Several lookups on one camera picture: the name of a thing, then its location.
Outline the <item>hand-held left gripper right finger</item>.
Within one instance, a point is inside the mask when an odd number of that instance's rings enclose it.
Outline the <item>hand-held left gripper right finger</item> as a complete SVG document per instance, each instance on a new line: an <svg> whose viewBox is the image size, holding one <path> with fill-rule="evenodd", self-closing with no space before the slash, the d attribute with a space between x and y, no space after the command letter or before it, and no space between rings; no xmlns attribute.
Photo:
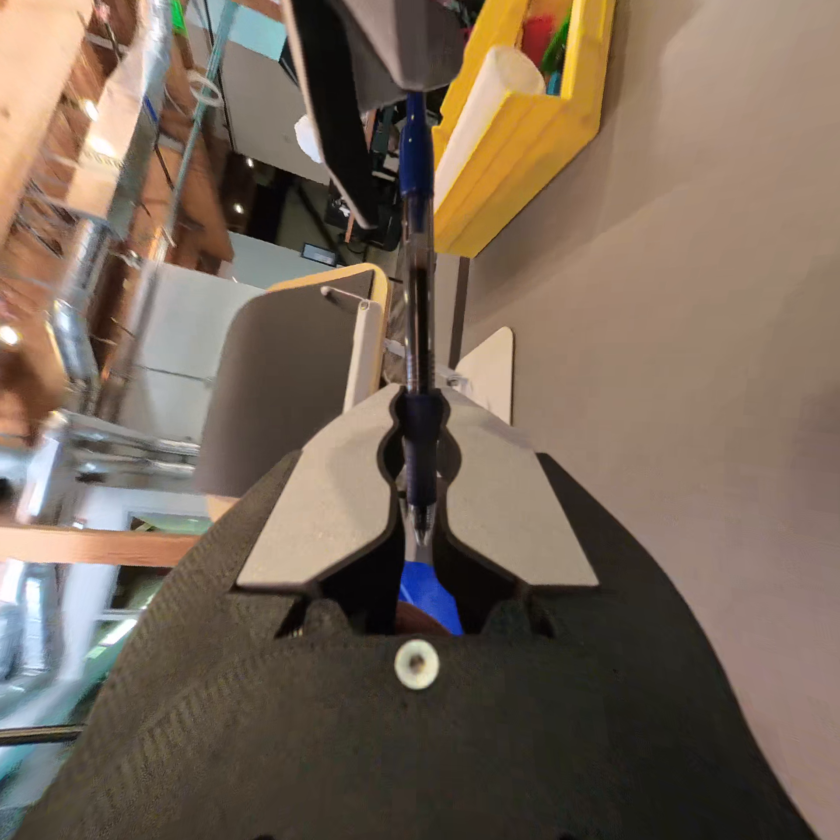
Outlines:
<svg viewBox="0 0 840 840"><path fill-rule="evenodd" d="M528 440L450 387L437 446L433 563L451 593L596 588L597 575Z"/></svg>

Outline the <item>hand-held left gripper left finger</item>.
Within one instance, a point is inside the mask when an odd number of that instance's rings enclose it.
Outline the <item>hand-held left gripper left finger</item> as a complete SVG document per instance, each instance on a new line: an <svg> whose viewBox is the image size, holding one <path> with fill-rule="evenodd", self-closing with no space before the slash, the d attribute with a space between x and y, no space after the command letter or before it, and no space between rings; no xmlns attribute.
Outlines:
<svg viewBox="0 0 840 840"><path fill-rule="evenodd" d="M402 394L388 385L305 444L239 572L239 588L304 592L389 535L400 507L385 451Z"/></svg>

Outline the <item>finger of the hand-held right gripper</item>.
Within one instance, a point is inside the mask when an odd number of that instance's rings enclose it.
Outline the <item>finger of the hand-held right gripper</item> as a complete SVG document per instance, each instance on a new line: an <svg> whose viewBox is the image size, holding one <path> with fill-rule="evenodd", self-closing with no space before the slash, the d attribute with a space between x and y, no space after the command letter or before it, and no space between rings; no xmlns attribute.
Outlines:
<svg viewBox="0 0 840 840"><path fill-rule="evenodd" d="M328 1L348 39L357 99L402 99L457 78L466 42L437 1Z"/></svg>
<svg viewBox="0 0 840 840"><path fill-rule="evenodd" d="M363 76L396 92L386 60L396 44L394 2L284 1L287 42L319 156L351 214L364 229L379 221L370 154L358 102L354 58Z"/></svg>

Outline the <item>yellow bin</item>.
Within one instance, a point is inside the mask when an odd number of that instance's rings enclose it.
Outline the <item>yellow bin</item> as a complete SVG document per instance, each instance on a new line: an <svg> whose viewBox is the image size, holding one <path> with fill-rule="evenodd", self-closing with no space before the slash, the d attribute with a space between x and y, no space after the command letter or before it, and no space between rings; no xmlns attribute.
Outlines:
<svg viewBox="0 0 840 840"><path fill-rule="evenodd" d="M591 142L601 127L614 1L485 2L433 128L435 166L442 157L488 50L520 50L523 21L570 8L569 49L560 89L512 93L500 105L438 211L434 244L442 254L473 258Z"/></svg>

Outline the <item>blue ballpoint pen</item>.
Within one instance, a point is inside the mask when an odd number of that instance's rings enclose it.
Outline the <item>blue ballpoint pen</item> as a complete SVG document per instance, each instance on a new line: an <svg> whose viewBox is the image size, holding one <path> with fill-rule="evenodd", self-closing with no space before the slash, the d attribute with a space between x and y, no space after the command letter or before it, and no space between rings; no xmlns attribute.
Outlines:
<svg viewBox="0 0 840 840"><path fill-rule="evenodd" d="M444 408L434 364L434 147L421 91L406 94L398 175L406 258L406 390L400 415L406 505L415 542L426 546L434 534L437 447Z"/></svg>

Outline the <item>white hard hat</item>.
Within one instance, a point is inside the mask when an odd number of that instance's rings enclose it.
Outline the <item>white hard hat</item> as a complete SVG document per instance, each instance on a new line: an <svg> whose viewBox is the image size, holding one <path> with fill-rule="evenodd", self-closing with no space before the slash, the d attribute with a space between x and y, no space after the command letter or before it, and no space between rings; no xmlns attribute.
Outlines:
<svg viewBox="0 0 840 840"><path fill-rule="evenodd" d="M307 114L299 118L294 130L301 151L314 163L325 165L316 127Z"/></svg>

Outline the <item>white roll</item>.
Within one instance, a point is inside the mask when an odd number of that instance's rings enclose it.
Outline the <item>white roll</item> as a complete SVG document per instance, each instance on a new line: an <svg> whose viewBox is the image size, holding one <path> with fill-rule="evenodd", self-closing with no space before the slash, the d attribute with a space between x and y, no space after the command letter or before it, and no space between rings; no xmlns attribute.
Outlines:
<svg viewBox="0 0 840 840"><path fill-rule="evenodd" d="M434 179L434 210L438 211L478 142L488 130L507 95L544 93L543 76L519 49L491 47L469 91L450 135Z"/></svg>

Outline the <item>large blue bin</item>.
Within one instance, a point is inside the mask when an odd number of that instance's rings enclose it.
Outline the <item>large blue bin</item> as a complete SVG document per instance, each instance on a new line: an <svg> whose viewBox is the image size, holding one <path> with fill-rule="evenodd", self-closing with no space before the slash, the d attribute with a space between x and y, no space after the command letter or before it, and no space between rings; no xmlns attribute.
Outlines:
<svg viewBox="0 0 840 840"><path fill-rule="evenodd" d="M404 562L398 601L417 608L450 634L464 632L455 598L442 586L430 564Z"/></svg>

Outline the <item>red block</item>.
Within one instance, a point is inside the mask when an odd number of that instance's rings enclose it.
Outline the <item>red block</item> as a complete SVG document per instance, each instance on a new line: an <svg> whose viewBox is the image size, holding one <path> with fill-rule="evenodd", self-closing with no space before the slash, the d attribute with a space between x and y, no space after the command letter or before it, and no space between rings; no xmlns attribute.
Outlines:
<svg viewBox="0 0 840 840"><path fill-rule="evenodd" d="M540 13L528 16L521 27L520 50L538 65L558 29L555 14Z"/></svg>

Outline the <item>black board with wooden rim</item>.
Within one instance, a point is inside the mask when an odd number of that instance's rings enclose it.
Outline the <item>black board with wooden rim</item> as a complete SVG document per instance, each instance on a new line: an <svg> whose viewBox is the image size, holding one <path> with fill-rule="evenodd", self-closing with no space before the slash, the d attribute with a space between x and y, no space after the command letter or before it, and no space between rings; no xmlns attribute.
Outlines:
<svg viewBox="0 0 840 840"><path fill-rule="evenodd" d="M194 486L212 522L381 387L392 283L370 262L285 280L231 322Z"/></svg>

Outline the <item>green block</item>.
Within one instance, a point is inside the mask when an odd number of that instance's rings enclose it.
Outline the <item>green block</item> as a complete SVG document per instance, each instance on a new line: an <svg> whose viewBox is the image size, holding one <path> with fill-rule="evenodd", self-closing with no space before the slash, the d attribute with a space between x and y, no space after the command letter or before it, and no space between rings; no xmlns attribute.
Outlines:
<svg viewBox="0 0 840 840"><path fill-rule="evenodd" d="M562 24L552 35L541 58L541 72L546 77L562 76L569 49L571 31L571 9L567 10Z"/></svg>

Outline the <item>wooden ceiling beam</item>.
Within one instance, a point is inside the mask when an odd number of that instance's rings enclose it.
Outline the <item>wooden ceiling beam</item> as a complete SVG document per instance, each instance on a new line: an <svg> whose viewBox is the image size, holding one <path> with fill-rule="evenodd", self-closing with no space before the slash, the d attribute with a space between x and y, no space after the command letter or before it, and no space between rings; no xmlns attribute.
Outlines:
<svg viewBox="0 0 840 840"><path fill-rule="evenodd" d="M2 526L1 556L26 563L173 568L200 541L165 532Z"/></svg>

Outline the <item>silver ceiling pipe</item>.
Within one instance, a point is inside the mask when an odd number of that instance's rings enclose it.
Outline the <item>silver ceiling pipe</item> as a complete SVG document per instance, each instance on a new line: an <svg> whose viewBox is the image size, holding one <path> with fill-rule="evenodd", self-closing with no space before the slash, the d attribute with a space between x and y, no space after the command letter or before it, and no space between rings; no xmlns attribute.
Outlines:
<svg viewBox="0 0 840 840"><path fill-rule="evenodd" d="M200 444L61 409L31 443L2 434L2 524L69 527L88 487L182 489Z"/></svg>

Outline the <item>large silver ceiling duct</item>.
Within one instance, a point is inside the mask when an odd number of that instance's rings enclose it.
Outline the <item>large silver ceiling duct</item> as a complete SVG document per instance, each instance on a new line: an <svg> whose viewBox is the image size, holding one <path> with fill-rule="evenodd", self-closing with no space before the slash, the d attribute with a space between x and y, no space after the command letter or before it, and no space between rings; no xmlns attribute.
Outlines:
<svg viewBox="0 0 840 840"><path fill-rule="evenodd" d="M131 46L104 84L66 195L78 225L50 313L70 386L89 391L98 368L87 310L111 242L128 236L159 132L173 40L170 2L136 6Z"/></svg>

